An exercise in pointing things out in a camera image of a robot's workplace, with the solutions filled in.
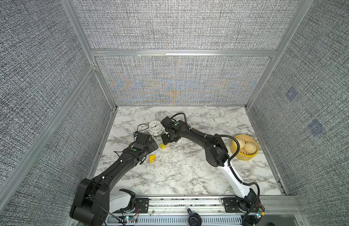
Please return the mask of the yellow-green cube block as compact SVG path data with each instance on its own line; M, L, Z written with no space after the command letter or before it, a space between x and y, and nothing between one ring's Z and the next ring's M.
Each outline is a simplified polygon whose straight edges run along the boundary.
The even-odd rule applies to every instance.
M161 148L161 150L166 149L166 145L164 145L164 144L160 144L159 147Z

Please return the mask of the yellow triangular block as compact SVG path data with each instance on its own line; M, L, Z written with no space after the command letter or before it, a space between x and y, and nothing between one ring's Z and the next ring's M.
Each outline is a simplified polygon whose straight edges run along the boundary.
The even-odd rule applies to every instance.
M150 155L149 156L149 162L153 163L155 161L156 157L157 157L156 155Z

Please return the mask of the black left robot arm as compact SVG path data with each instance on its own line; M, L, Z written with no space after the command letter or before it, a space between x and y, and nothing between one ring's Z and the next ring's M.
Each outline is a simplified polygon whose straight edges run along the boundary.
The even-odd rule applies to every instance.
M70 217L87 226L101 226L110 210L110 192L117 182L146 155L158 149L156 141L145 135L123 150L108 169L92 179L83 179L76 190Z

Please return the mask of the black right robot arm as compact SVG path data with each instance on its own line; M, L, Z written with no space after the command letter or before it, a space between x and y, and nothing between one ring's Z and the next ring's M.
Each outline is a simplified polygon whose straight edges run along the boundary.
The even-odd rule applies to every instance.
M188 139L205 150L206 161L213 167L219 168L227 181L232 186L235 196L242 211L251 212L260 201L260 188L257 183L246 183L235 170L231 161L235 157L228 154L223 138L230 138L235 143L238 141L229 135L208 135L188 125L186 121L175 121L165 117L161 121L165 133L161 135L163 143L177 142L181 138Z

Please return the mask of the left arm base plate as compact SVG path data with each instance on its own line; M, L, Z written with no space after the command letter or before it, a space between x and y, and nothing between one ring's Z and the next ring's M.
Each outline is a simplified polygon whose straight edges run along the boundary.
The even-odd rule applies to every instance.
M136 214L136 213L148 213L149 198L136 198L136 203L132 209L117 210L114 213L119 214Z

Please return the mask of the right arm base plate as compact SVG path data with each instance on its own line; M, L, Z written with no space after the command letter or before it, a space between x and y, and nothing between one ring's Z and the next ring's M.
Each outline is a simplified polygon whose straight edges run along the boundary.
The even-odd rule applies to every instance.
M221 199L221 203L226 213L246 213L253 207L255 199L225 197Z

